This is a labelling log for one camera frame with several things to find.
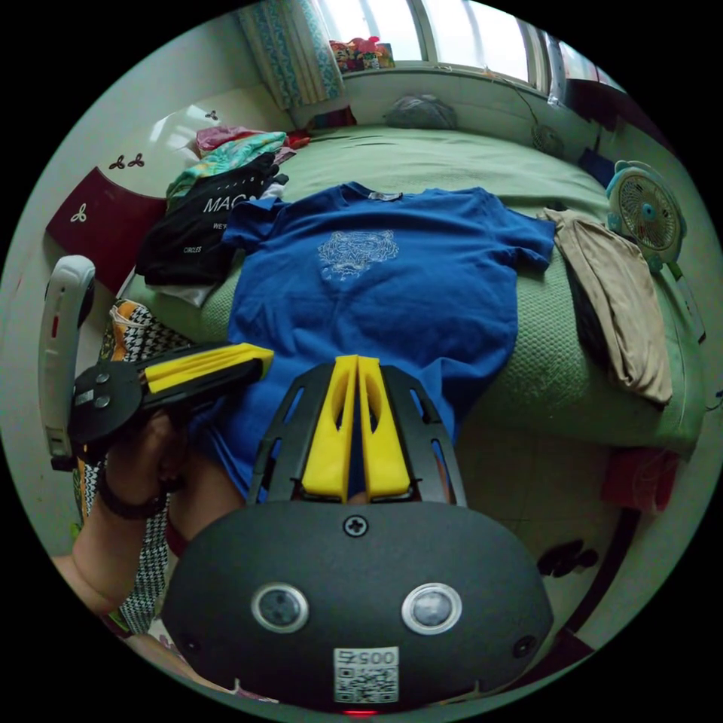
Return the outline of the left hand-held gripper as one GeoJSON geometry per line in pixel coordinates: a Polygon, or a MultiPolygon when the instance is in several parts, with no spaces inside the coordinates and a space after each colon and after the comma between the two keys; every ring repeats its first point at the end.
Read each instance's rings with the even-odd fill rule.
{"type": "Polygon", "coordinates": [[[263,379],[273,358],[270,349],[236,343],[183,346],[141,361],[100,362],[75,381],[70,441],[77,447],[110,447],[157,412],[184,425],[263,379]]]}

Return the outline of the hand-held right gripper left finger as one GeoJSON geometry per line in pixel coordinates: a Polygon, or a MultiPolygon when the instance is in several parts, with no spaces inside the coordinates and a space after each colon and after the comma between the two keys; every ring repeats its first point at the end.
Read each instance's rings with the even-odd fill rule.
{"type": "Polygon", "coordinates": [[[301,485],[308,496],[346,502],[355,420],[358,357],[338,357],[323,389],[301,485]]]}

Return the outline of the person's left hand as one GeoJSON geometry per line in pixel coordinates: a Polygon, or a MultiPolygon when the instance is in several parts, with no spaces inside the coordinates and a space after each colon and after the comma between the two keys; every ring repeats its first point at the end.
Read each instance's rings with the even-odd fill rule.
{"type": "Polygon", "coordinates": [[[109,450],[105,464],[109,489],[128,504],[146,503],[181,476],[187,452],[186,428],[157,413],[109,450]]]}

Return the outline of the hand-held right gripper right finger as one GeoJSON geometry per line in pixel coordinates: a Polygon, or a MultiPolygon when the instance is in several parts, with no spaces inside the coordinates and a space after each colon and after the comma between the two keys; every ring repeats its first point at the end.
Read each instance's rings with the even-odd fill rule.
{"type": "Polygon", "coordinates": [[[409,476],[377,358],[358,358],[358,390],[368,501],[404,496],[409,488],[409,476]]]}

